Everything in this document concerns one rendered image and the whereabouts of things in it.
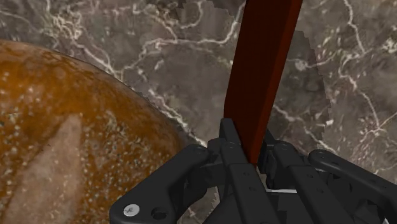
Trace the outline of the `round brown bread loaf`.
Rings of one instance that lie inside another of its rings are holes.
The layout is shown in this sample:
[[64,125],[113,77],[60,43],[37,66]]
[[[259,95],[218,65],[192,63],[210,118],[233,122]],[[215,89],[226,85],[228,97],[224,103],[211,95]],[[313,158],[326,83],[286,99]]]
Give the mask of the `round brown bread loaf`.
[[113,76],[0,40],[0,224],[109,224],[112,203],[184,145]]

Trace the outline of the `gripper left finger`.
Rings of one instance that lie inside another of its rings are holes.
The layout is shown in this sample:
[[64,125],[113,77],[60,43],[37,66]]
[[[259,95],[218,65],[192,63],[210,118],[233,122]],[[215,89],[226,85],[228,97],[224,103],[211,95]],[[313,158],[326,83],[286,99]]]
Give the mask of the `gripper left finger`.
[[119,198],[109,224],[176,224],[214,186],[222,188],[220,203],[203,224],[281,224],[229,118],[207,147],[185,147]]

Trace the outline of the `dark red stick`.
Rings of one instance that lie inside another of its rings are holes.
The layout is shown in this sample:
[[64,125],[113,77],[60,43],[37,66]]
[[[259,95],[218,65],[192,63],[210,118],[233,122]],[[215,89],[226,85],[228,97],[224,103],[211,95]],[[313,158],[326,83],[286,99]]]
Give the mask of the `dark red stick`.
[[223,116],[256,164],[303,0],[246,0]]

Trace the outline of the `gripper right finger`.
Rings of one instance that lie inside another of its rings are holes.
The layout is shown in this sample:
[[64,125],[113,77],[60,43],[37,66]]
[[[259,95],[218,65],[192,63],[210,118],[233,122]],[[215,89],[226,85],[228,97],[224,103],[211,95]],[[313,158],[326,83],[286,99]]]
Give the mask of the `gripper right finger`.
[[284,224],[397,224],[397,185],[329,151],[304,156],[266,132],[258,167],[268,192],[303,204]]

